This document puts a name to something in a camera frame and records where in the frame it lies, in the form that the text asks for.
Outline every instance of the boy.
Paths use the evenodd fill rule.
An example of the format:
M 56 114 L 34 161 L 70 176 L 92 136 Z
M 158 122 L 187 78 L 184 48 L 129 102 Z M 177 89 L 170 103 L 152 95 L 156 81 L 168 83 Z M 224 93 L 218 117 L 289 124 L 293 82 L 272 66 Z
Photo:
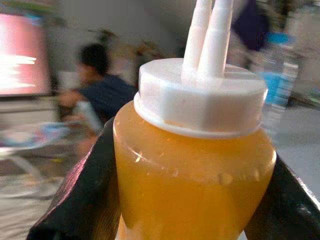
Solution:
M 81 88 L 65 92 L 59 97 L 59 102 L 63 107 L 73 108 L 80 101 L 88 101 L 104 124 L 134 99 L 137 89 L 121 78 L 106 73 L 109 59 L 102 45 L 85 46 L 80 52 L 79 60 Z M 69 121 L 79 119 L 79 116 L 68 118 Z M 96 140 L 97 136 L 91 132 L 90 136 L 78 145 L 77 152 L 81 158 L 88 153 Z

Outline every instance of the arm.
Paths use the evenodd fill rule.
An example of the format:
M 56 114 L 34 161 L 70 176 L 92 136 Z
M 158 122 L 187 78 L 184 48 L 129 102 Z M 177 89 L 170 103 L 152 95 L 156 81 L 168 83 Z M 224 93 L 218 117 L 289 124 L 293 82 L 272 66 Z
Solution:
M 86 98 L 78 91 L 67 91 L 59 96 L 59 103 L 63 107 L 73 108 L 79 101 Z

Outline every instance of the television screen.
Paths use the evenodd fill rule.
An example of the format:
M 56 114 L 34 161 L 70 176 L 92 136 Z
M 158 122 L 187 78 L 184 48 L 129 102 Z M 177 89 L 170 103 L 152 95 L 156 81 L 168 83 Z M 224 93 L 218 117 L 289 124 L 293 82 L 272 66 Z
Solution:
M 0 14 L 0 96 L 39 96 L 50 91 L 41 19 Z

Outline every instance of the dark blue shirt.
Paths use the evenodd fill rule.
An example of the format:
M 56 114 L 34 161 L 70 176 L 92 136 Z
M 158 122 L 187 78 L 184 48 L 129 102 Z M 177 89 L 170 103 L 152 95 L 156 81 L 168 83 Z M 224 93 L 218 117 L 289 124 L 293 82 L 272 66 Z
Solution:
M 232 25 L 232 29 L 249 50 L 259 51 L 266 42 L 270 23 L 256 0 L 249 0 L 237 21 Z
M 114 117 L 128 102 L 134 99 L 137 89 L 120 77 L 106 75 L 102 81 L 78 89 L 103 122 Z

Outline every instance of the clear plastic bottle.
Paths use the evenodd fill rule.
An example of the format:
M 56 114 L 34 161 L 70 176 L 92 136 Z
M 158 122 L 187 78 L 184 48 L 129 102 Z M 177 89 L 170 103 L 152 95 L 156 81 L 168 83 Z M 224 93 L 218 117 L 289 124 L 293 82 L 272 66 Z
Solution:
M 115 117 L 120 240 L 236 240 L 268 187 L 276 153 L 260 128 L 266 85 L 225 66 L 231 2 L 215 1 L 209 28 L 195 21 L 208 28 L 198 72 L 186 69 L 190 59 L 143 65 L 134 103 Z M 212 58 L 221 59 L 208 70 Z
M 268 87 L 263 126 L 273 141 L 298 75 L 293 42 L 293 38 L 285 33 L 270 33 L 267 46 L 262 50 L 254 69 L 260 72 Z

